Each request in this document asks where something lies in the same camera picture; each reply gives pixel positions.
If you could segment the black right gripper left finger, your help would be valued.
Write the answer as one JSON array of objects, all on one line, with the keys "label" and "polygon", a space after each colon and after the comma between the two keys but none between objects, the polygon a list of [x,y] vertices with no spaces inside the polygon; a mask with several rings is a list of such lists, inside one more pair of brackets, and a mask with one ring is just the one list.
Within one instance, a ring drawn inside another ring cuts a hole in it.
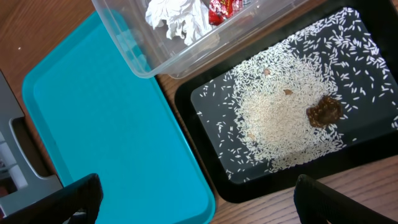
[{"label": "black right gripper left finger", "polygon": [[103,189],[98,174],[89,174],[1,220],[1,223],[94,223]]}]

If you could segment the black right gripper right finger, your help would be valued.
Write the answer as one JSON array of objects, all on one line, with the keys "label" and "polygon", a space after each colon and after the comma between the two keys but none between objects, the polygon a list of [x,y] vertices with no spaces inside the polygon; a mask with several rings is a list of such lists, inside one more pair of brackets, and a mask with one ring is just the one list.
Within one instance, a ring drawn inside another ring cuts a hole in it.
[{"label": "black right gripper right finger", "polygon": [[397,224],[304,174],[297,179],[294,204],[301,223]]}]

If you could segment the brown food piece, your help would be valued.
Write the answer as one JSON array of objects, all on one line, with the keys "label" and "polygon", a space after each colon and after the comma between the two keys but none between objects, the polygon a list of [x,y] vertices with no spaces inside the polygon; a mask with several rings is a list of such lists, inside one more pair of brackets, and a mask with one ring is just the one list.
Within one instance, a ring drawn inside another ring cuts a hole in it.
[{"label": "brown food piece", "polygon": [[338,100],[323,96],[317,105],[307,108],[306,114],[312,127],[324,128],[343,116],[343,108]]}]

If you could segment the pile of rice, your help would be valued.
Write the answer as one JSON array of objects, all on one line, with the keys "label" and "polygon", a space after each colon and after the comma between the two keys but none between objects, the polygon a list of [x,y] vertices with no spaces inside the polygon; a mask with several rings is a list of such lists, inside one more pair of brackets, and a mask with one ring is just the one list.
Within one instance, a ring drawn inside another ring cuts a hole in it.
[{"label": "pile of rice", "polygon": [[[194,89],[192,105],[235,184],[299,166],[397,129],[397,83],[360,13],[343,7]],[[323,96],[343,116],[306,110]]]}]

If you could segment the white tissue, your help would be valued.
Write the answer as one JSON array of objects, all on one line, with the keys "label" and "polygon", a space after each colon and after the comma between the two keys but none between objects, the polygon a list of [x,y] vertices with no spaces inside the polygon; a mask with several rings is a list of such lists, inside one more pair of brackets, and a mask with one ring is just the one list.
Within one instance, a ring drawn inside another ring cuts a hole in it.
[{"label": "white tissue", "polygon": [[153,29],[167,25],[166,38],[179,37],[189,46],[213,29],[208,13],[201,0],[152,0],[145,19]]}]

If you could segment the red snack wrapper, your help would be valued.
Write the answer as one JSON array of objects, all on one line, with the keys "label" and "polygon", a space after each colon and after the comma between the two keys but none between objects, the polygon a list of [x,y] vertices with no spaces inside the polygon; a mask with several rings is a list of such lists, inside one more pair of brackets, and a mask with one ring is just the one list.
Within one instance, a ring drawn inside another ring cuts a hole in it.
[{"label": "red snack wrapper", "polygon": [[210,0],[208,11],[210,25],[220,25],[242,10],[243,4],[243,0]]}]

